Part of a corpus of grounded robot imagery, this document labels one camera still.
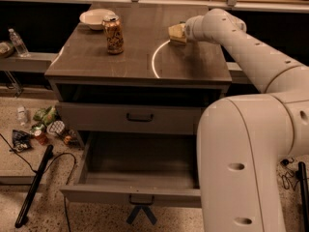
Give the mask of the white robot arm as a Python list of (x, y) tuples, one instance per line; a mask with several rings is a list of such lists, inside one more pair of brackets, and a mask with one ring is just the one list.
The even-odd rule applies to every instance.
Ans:
[(257, 88), (215, 101), (197, 130), (206, 232), (286, 232), (277, 163), (309, 151), (309, 68), (250, 36), (221, 9), (170, 28), (172, 40), (222, 45)]

